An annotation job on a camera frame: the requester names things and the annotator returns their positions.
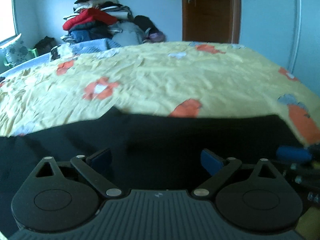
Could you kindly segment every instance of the window frame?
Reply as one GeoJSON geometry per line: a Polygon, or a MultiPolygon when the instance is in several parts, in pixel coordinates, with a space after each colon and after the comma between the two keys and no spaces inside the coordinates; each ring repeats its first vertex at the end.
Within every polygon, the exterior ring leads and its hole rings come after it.
{"type": "Polygon", "coordinates": [[[18,36],[19,31],[18,31],[18,26],[17,26],[17,21],[16,21],[16,4],[15,0],[12,0],[12,15],[13,15],[13,24],[14,24],[14,30],[15,30],[15,35],[11,36],[3,41],[0,41],[0,46],[6,44],[8,41],[14,39],[15,37],[18,36]]]}

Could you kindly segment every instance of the bed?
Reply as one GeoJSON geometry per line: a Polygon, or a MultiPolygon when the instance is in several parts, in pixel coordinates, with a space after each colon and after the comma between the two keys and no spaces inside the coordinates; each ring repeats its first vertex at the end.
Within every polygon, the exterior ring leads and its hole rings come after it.
{"type": "Polygon", "coordinates": [[[6,236],[17,230],[14,193],[48,155],[67,161],[110,147],[108,179],[122,189],[191,189],[208,178],[203,148],[256,163],[279,145],[320,142],[320,98],[244,46],[167,42],[48,59],[3,74],[6,236]]]}

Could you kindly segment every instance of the bright window pane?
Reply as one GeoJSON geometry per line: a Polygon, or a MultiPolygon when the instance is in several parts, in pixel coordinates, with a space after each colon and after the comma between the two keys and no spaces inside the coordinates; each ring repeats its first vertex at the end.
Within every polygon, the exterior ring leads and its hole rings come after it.
{"type": "Polygon", "coordinates": [[[16,35],[13,20],[12,0],[0,0],[0,42],[16,35]]]}

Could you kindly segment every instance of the window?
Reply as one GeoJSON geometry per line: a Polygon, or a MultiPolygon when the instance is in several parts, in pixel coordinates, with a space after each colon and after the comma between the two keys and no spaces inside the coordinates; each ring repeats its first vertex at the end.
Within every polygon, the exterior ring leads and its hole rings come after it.
{"type": "Polygon", "coordinates": [[[14,18],[14,0],[0,0],[0,44],[17,36],[17,26],[14,18]]]}

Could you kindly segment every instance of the green plastic chair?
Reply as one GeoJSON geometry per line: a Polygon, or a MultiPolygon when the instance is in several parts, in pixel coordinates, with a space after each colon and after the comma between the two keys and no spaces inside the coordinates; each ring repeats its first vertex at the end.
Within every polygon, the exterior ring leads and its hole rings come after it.
{"type": "MultiPolygon", "coordinates": [[[[39,54],[38,54],[38,50],[37,50],[37,49],[28,49],[28,50],[32,53],[32,55],[34,56],[34,58],[39,57],[39,54]]],[[[9,63],[6,58],[4,58],[3,64],[4,64],[6,67],[8,67],[8,68],[13,68],[13,64],[12,64],[12,63],[9,63]]]]}

